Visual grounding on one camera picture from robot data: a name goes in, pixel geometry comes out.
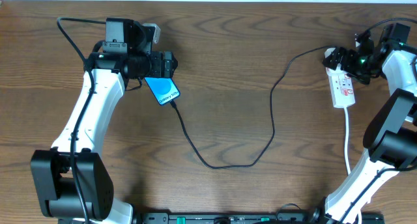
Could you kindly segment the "blue Samsung Galaxy smartphone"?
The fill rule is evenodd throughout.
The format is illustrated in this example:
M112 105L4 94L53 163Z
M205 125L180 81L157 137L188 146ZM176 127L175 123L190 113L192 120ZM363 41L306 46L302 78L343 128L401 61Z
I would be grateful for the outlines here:
M145 81L159 105L166 105L180 96L180 91L171 78L146 77Z

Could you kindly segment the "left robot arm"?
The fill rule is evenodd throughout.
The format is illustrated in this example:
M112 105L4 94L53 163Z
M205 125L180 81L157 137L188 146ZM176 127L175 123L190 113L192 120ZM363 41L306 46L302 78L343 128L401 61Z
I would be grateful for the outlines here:
M160 105L179 97L173 82L178 62L154 51L154 23L108 18L106 37L83 61L83 86L64 130L48 150L36 150L30 166L41 212L61 223L139 223L134 207L114 196L102 147L115 106L132 79L147 84Z

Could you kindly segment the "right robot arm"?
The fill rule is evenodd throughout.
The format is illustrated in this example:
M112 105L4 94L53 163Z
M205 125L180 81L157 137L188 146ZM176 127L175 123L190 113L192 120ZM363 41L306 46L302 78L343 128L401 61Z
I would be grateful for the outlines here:
M367 85L383 77L390 97L367 127L360 160L342 185L331 193L314 216L317 223L354 223L361 208L390 178L416 169L416 132L404 128L416 123L416 48L407 44L410 27L403 18L385 20L378 43L371 32L356 36L355 49L336 46L324 53L323 66L330 80L346 96L350 77Z

